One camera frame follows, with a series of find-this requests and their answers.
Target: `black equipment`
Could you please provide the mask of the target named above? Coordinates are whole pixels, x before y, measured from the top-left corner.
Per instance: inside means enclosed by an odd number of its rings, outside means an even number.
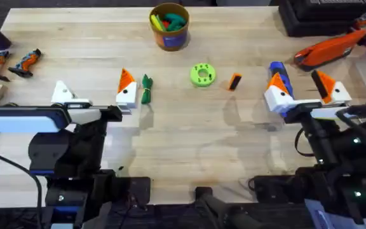
[[[121,120],[117,106],[0,107],[0,132],[38,132],[29,144],[28,172],[47,180],[43,228],[104,228],[112,203],[149,202],[148,177],[116,177],[112,169],[100,169],[107,122]],[[65,129],[70,123],[76,124],[73,131]]]
[[[281,0],[288,36],[334,36],[347,32],[366,12],[366,0]]]
[[[366,225],[366,122],[341,131],[334,120],[311,117],[321,106],[300,104],[285,118],[301,123],[317,164],[293,176],[256,176],[255,193],[262,203],[304,202],[317,228],[358,228]],[[366,105],[343,112],[366,118]],[[337,116],[347,119],[341,112]]]

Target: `black box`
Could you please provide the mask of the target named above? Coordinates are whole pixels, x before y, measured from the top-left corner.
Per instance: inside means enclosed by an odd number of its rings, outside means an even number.
[[[287,35],[291,37],[339,35],[354,24],[354,20],[299,20],[289,0],[280,1],[279,14]]]

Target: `cup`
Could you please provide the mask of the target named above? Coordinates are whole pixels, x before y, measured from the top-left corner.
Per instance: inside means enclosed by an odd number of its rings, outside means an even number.
[[[160,18],[164,18],[167,13],[175,13],[180,15],[186,24],[177,31],[160,31],[151,22],[151,15],[159,15]],[[176,3],[163,3],[155,6],[149,14],[149,23],[151,25],[156,44],[166,51],[177,51],[185,44],[187,39],[187,33],[189,28],[189,12]]]

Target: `wooden tabletop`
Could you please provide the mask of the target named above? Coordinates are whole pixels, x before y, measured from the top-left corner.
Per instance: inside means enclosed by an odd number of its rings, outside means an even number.
[[[287,37],[277,7],[187,9],[190,41],[177,52],[157,47],[148,22],[150,8],[12,9],[2,28],[13,42],[6,66],[36,48],[43,57],[32,67],[31,79],[2,72],[12,80],[3,102],[48,105],[55,82],[63,80],[80,97],[110,105],[122,67],[137,81],[147,74],[154,80],[151,105],[140,106],[123,123],[109,124],[102,166],[117,169],[117,158],[129,155],[122,175],[150,177],[152,204],[188,203],[196,186],[212,186],[228,202],[255,201],[247,179],[292,174],[315,162],[294,149],[301,126],[284,125],[268,112],[263,98],[267,67],[272,61],[286,63],[295,96],[319,98],[309,73],[290,60],[327,37]],[[364,56],[358,47],[346,59],[320,68],[342,81],[355,103],[366,100],[356,68]],[[199,62],[217,71],[207,88],[195,88],[189,80],[190,68]],[[235,72],[243,79],[229,92]],[[0,134],[0,155],[28,167],[33,135]],[[305,139],[300,150],[310,151]],[[0,207],[35,203],[33,180],[0,162]]]

